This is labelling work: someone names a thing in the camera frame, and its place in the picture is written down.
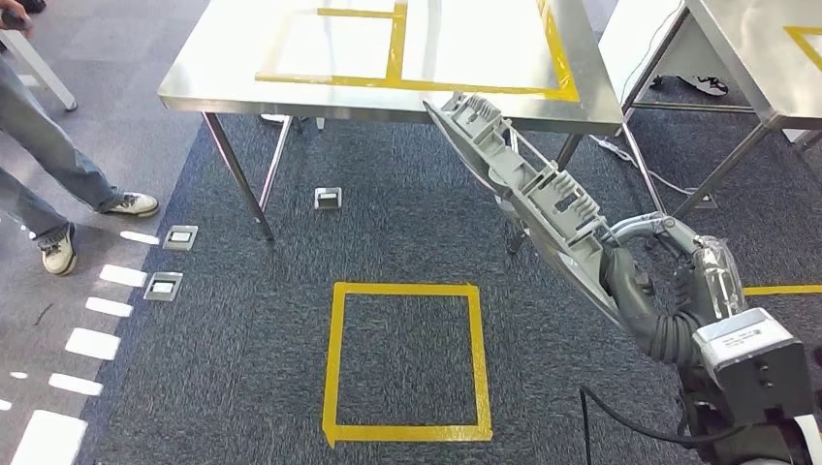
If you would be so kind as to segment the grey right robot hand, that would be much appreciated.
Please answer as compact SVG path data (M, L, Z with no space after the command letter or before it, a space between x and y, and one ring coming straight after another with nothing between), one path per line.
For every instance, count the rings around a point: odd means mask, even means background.
M666 246L680 266L680 309L668 313L654 306L653 278L641 269L626 244L638 238ZM688 344L699 327L746 308L733 254L717 237L694 232L669 214L654 212L623 220L603 236L610 247L602 283L616 302L618 318L648 352L680 342Z

